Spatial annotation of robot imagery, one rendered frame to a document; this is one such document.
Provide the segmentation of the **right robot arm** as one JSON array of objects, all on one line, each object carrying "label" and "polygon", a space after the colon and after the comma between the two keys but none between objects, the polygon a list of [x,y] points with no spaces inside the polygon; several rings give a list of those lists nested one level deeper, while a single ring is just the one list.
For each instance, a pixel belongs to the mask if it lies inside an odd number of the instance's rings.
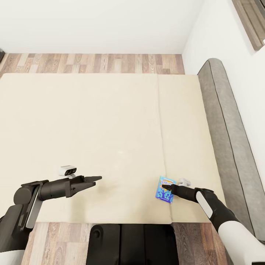
[{"label": "right robot arm", "polygon": [[179,185],[162,185],[171,194],[199,203],[219,234],[234,265],[265,265],[265,246],[259,242],[214,194],[205,188],[189,188],[190,180]]}]

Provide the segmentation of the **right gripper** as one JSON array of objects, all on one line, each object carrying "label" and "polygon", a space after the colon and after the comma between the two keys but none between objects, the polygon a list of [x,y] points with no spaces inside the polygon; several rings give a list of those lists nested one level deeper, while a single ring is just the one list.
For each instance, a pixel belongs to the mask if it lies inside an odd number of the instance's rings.
[{"label": "right gripper", "polygon": [[162,187],[171,191],[171,194],[177,195],[180,198],[188,200],[187,190],[189,189],[189,187],[179,186],[179,185],[175,185],[175,184],[162,185]]}]

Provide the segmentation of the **board game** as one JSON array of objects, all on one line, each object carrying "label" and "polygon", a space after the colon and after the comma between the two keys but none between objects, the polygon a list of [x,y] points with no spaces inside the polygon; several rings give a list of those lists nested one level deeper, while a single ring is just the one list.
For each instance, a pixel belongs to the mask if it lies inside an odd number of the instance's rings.
[{"label": "board game", "polygon": [[160,199],[160,200],[163,200],[165,202],[169,202],[172,204],[174,194],[171,194],[171,191],[162,187],[162,185],[171,185],[171,184],[176,185],[176,181],[171,180],[171,179],[166,178],[166,177],[163,177],[163,176],[160,176],[155,197],[157,199]]}]

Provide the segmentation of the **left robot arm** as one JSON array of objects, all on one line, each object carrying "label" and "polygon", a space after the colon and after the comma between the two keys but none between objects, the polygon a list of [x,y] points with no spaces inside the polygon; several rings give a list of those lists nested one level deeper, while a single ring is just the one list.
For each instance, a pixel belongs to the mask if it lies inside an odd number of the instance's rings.
[{"label": "left robot arm", "polygon": [[15,205],[0,218],[0,265],[21,265],[43,201],[72,197],[77,192],[96,185],[102,176],[84,177],[74,174],[77,168],[60,166],[58,176],[63,179],[33,181],[22,184],[14,195]]}]

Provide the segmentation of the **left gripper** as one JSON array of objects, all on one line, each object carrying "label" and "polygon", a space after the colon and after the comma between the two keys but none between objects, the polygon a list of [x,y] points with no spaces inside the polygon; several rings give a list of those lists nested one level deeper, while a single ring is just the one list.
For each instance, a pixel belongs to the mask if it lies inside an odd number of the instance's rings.
[{"label": "left gripper", "polygon": [[83,191],[87,188],[91,188],[96,185],[97,180],[101,180],[102,176],[91,176],[84,177],[82,175],[77,176],[73,179],[64,178],[53,181],[50,194],[52,198],[60,198],[60,197],[72,197],[77,192]]}]

